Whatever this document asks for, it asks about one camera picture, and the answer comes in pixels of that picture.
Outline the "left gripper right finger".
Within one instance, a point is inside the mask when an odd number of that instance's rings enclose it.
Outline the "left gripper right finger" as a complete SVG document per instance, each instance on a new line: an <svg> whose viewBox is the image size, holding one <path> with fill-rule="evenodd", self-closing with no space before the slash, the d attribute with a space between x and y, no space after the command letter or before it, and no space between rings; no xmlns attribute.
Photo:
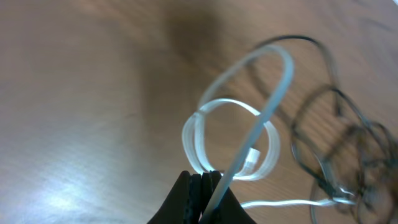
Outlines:
<svg viewBox="0 0 398 224"><path fill-rule="evenodd" d="M200 211L204 215L206 206L209 204L219 181L221 173L212 171L203 173L201 178ZM204 224L256 224L256 222L244 211L230 188L223 195L220 204L211 212L207 220L201 217L199 223Z"/></svg>

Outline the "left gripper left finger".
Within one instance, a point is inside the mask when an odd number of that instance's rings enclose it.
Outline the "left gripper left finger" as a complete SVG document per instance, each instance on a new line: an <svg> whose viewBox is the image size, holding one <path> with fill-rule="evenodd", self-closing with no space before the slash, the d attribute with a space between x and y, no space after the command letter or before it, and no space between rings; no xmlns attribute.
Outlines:
<svg viewBox="0 0 398 224"><path fill-rule="evenodd" d="M201 175L180 173L148 224L198 224L201 215Z"/></svg>

